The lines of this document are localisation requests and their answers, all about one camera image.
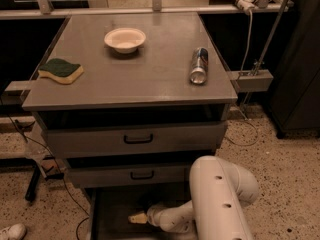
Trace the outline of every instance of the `soda can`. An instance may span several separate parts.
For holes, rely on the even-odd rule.
[[[191,62],[190,81],[194,84],[204,84],[208,74],[208,51],[199,47],[194,50]]]

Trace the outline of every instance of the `sponge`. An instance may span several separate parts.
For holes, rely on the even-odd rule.
[[[72,84],[82,73],[80,64],[72,64],[62,59],[51,59],[38,68],[40,77],[48,77],[60,84]]]

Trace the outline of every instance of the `white shoe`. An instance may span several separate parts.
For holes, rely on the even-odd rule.
[[[27,233],[23,224],[15,224],[11,227],[0,230],[0,240],[21,240]]]

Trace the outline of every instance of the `speckled floor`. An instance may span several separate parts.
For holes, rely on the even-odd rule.
[[[248,168],[260,184],[257,201],[244,209],[256,240],[320,239],[320,140],[313,132],[292,133],[276,138],[272,121],[260,106],[248,109],[244,121],[237,110],[229,116],[229,128],[217,151],[228,161]],[[16,133],[0,133],[1,157],[20,156],[23,139]],[[28,227],[26,240],[77,239],[76,228],[87,217],[70,198],[61,180],[40,178],[34,202],[24,195],[32,176],[31,167],[0,168],[0,228],[22,222]],[[79,189],[67,187],[80,205],[89,203]],[[85,239],[88,221],[79,228]]]

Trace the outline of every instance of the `white robotic arm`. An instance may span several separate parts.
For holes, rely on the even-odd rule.
[[[166,232],[189,233],[200,240],[251,240],[241,204],[252,204],[258,188],[257,180],[245,168],[204,156],[191,167],[192,200],[175,208],[153,205],[147,219]]]

